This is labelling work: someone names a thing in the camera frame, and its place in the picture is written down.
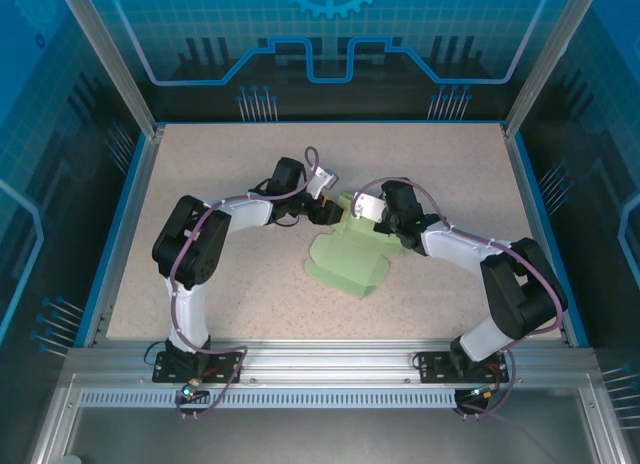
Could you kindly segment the aluminium frame post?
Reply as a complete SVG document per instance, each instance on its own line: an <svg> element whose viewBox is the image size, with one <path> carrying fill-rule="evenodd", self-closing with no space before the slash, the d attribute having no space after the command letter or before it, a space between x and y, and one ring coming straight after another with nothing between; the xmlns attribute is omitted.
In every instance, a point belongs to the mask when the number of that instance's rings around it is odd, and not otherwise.
<svg viewBox="0 0 640 464"><path fill-rule="evenodd" d="M85 37L143 134L154 139L158 125L92 0L65 0Z"/></svg>
<svg viewBox="0 0 640 464"><path fill-rule="evenodd" d="M593 0L568 0L503 125L507 140L515 138L545 84L589 10Z"/></svg>

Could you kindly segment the aluminium lower frame bar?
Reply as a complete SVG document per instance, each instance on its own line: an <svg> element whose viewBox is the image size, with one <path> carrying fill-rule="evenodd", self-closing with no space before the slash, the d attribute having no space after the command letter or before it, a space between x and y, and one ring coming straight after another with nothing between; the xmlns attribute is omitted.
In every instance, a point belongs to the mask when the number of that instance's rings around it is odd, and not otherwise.
<svg viewBox="0 0 640 464"><path fill-rule="evenodd" d="M599 464L633 464L606 389L590 383L579 393Z"/></svg>
<svg viewBox="0 0 640 464"><path fill-rule="evenodd" d="M58 464L67 454L82 388L74 378L60 379L28 464Z"/></svg>

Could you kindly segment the aluminium side rail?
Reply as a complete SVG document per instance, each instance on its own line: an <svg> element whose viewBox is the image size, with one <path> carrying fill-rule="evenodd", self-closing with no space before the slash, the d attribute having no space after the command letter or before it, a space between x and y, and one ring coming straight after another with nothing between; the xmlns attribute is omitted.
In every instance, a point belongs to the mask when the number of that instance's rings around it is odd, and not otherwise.
<svg viewBox="0 0 640 464"><path fill-rule="evenodd" d="M505 142L533 238L540 244L568 299L563 332L571 346L589 347L590 342L524 141L520 133L516 132L512 137L506 137Z"/></svg>
<svg viewBox="0 0 640 464"><path fill-rule="evenodd" d="M131 244L166 125L154 137L141 135L131 160L112 224L87 298L74 348L92 347L99 339L104 313L116 304Z"/></svg>

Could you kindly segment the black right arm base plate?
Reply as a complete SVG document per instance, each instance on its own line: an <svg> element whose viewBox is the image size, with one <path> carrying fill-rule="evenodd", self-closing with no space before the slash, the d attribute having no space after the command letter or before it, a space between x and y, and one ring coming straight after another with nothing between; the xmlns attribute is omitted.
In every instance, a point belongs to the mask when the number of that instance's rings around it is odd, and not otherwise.
<svg viewBox="0 0 640 464"><path fill-rule="evenodd" d="M423 351L413 355L411 365L418 371L422 384L488 384L510 380L504 355L493 354L474 362L452 351Z"/></svg>

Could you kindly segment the light green paper box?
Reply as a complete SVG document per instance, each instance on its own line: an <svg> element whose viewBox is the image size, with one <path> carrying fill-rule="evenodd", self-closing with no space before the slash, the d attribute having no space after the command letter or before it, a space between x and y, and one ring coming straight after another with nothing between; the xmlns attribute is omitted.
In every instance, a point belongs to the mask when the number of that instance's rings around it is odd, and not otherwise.
<svg viewBox="0 0 640 464"><path fill-rule="evenodd" d="M395 235L374 231L375 222L350 213L353 195L343 192L344 216L330 234L319 234L305 261L306 274L356 298L369 296L387 277L391 260L408 254Z"/></svg>

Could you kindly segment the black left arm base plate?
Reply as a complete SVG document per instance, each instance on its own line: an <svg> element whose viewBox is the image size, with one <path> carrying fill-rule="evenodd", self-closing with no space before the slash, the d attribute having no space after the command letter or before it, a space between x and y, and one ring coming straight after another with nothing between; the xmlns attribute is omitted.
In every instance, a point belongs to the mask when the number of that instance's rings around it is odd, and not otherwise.
<svg viewBox="0 0 640 464"><path fill-rule="evenodd" d="M240 352L178 355L162 351L155 358L151 379L154 383L186 384L198 378L205 384L223 384L231 377L240 357Z"/></svg>

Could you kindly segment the wide aluminium base rail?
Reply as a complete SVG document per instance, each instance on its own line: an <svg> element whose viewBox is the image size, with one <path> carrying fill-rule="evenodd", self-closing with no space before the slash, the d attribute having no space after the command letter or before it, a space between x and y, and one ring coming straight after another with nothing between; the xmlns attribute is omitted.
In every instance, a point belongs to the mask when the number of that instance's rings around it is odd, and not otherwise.
<svg viewBox="0 0 640 464"><path fill-rule="evenodd" d="M416 388L420 351L446 351L446 339L265 339L246 341L244 388ZM106 340L73 348L59 382L78 387L144 387L151 383L147 341ZM513 349L517 388L581 388L603 379L590 348L532 339Z"/></svg>

